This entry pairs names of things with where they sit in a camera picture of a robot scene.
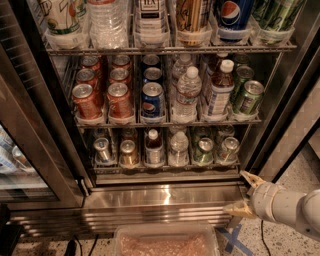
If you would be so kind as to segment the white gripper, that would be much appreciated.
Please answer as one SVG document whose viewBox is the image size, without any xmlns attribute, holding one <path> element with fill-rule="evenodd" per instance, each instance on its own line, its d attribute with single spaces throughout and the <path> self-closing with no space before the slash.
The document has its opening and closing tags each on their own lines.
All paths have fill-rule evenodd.
<svg viewBox="0 0 320 256">
<path fill-rule="evenodd" d="M 284 196 L 287 190 L 247 171 L 241 170 L 240 175 L 254 188 L 250 202 L 237 201 L 223 207 L 223 211 L 232 216 L 255 219 L 256 215 L 265 221 L 280 222 L 286 218 Z"/>
</svg>

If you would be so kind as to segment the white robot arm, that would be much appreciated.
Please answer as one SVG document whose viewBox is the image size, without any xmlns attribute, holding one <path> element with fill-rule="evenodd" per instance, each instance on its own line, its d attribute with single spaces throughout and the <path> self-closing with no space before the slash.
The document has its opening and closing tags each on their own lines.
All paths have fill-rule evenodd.
<svg viewBox="0 0 320 256">
<path fill-rule="evenodd" d="M 241 171 L 240 175 L 251 185 L 253 193 L 249 199 L 224 206 L 225 213 L 284 224 L 304 236 L 320 241 L 319 189 L 309 193 L 296 192 L 247 171 Z"/>
</svg>

